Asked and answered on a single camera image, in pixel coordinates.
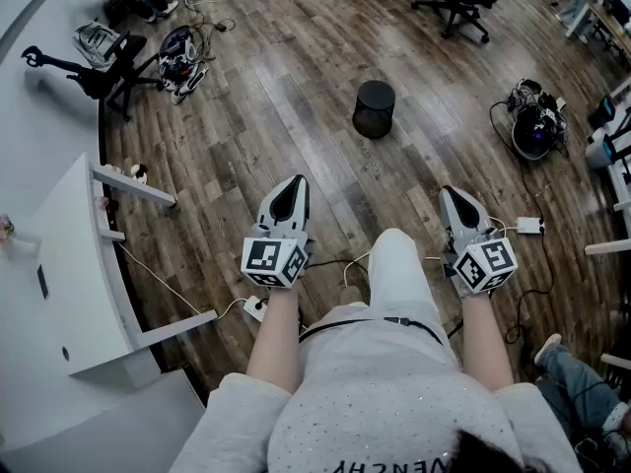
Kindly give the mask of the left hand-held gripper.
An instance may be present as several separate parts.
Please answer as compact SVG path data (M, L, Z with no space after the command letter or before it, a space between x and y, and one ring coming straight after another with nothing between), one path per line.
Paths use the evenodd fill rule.
M305 231L309 216L307 179L296 174L277 184L261 201L257 224L244 239L242 273L260 287L292 289L315 250Z

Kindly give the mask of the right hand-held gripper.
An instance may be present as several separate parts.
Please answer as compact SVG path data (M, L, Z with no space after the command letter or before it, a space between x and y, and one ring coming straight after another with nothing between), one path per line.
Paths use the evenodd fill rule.
M517 258L502 232L489 227L483 205L466 191L445 185L440 209L443 227L452 235L442 254L444 273L457 294L489 294L504 285L518 269Z

